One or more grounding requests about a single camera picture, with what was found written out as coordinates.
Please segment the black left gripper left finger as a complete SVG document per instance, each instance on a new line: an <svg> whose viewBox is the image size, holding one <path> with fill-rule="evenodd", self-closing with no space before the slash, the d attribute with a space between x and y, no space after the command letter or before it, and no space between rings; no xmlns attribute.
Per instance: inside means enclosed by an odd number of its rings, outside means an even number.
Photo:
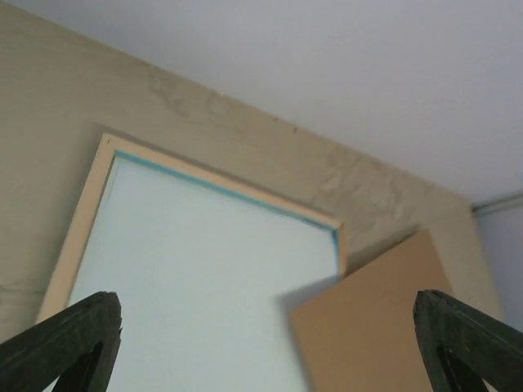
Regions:
<svg viewBox="0 0 523 392"><path fill-rule="evenodd" d="M106 391L121 343L114 292L96 292L1 344L1 390Z"/></svg>

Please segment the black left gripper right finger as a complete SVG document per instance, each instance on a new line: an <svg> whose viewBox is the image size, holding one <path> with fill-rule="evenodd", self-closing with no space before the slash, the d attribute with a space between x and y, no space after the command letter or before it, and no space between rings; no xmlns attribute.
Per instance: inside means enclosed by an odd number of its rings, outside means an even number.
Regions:
<svg viewBox="0 0 523 392"><path fill-rule="evenodd" d="M418 348L434 391L522 390L522 333L438 290L413 306Z"/></svg>

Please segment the brown cardboard backing board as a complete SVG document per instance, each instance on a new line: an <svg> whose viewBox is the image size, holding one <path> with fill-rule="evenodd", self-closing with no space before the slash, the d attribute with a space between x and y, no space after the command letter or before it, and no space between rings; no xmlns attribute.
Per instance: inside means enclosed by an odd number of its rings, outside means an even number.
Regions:
<svg viewBox="0 0 523 392"><path fill-rule="evenodd" d="M280 296L306 390L431 390L413 323L416 295L425 289L452 292L427 230L345 278Z"/></svg>

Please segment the sunflower photo print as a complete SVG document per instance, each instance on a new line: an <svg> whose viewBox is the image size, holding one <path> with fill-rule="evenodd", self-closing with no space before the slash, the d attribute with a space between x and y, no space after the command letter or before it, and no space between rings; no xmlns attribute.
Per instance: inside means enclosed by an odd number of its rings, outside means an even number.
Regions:
<svg viewBox="0 0 523 392"><path fill-rule="evenodd" d="M118 157L70 300L118 295L111 391L307 391L287 313L338 256L331 229Z"/></svg>

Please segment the teal wooden picture frame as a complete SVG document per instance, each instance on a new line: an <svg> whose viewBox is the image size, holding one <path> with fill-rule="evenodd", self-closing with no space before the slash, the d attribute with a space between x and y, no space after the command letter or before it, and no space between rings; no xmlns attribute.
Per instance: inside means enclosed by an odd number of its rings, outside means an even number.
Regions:
<svg viewBox="0 0 523 392"><path fill-rule="evenodd" d="M276 210L280 214L329 229L336 243L338 273L342 277L347 275L348 249L346 225L343 219L243 180L235 179L199 163L178 158L173 154L161 151L154 145L149 147L142 142L135 142L105 132L101 136L72 221L65 235L56 267L36 316L37 323L61 312L67 306L97 211L101 205L105 186L109 182L110 172L117 157L139 162L161 172L166 171L218 192L230 194L235 198Z"/></svg>

